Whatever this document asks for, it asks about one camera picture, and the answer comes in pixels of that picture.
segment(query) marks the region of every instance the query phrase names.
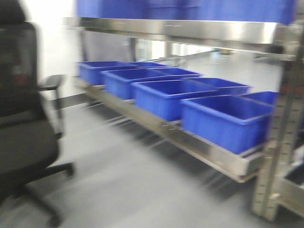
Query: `plastic bin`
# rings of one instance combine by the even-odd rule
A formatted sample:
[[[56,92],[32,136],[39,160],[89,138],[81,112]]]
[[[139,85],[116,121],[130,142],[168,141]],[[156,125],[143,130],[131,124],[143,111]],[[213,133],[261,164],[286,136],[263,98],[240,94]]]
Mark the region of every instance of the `plastic bin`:
[[[156,67],[172,67],[160,63],[154,62],[131,62],[132,65],[136,65],[137,68],[156,68]]]
[[[214,86],[218,92],[217,95],[239,95],[248,92],[251,87],[248,85],[227,81],[215,77],[200,77],[200,78],[187,78],[185,80],[195,81],[197,83],[204,83]]]
[[[149,19],[182,19],[181,0],[150,0],[148,9]]]
[[[182,100],[182,127],[239,154],[266,140],[272,107],[238,96]]]
[[[109,93],[123,99],[133,99],[131,83],[180,79],[181,76],[169,76],[166,73],[151,69],[131,69],[104,71],[105,86]]]
[[[267,105],[274,105],[277,98],[277,92],[263,91],[258,93],[243,94],[242,97],[259,101]]]
[[[203,74],[181,69],[178,67],[166,67],[166,68],[152,68],[154,70],[166,73],[168,75],[173,75],[173,76],[183,76],[183,77],[200,77]]]
[[[77,15],[85,18],[146,18],[145,0],[77,0]]]
[[[118,61],[105,62],[80,62],[79,77],[92,85],[104,85],[104,77],[101,71],[134,68],[135,65]]]
[[[290,24],[295,0],[189,0],[184,19],[261,21]]]
[[[134,104],[167,121],[181,119],[181,99],[214,95],[210,86],[182,81],[134,83]]]

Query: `chair backrest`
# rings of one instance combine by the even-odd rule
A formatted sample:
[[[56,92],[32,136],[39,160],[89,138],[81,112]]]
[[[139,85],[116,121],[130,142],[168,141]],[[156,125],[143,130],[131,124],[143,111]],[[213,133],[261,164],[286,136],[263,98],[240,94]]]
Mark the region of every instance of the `chair backrest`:
[[[22,113],[45,118],[37,85],[36,31],[25,22],[17,0],[0,0],[0,125]]]

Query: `mesh backrest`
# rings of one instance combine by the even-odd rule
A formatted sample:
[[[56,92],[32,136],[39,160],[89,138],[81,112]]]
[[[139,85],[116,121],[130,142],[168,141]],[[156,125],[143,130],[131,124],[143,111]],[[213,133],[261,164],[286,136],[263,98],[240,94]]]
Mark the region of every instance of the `mesh backrest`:
[[[35,28],[26,22],[0,25],[0,117],[41,114]]]

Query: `chair seat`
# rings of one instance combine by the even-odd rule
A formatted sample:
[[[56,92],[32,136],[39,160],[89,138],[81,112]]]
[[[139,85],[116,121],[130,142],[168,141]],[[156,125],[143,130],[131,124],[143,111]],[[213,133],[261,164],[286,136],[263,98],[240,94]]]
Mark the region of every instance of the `chair seat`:
[[[46,119],[0,128],[0,189],[43,170],[58,153],[56,136]]]

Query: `white wall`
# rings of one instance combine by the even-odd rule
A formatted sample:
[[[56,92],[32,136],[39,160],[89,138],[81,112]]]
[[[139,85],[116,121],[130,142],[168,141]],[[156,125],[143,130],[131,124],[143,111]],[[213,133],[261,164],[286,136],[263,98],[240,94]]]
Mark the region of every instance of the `white wall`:
[[[27,21],[38,29],[39,77],[65,74],[67,80],[61,96],[81,93],[73,86],[77,74],[75,62],[80,61],[80,40],[77,31],[66,29],[63,17],[74,16],[74,0],[19,0],[27,14]]]

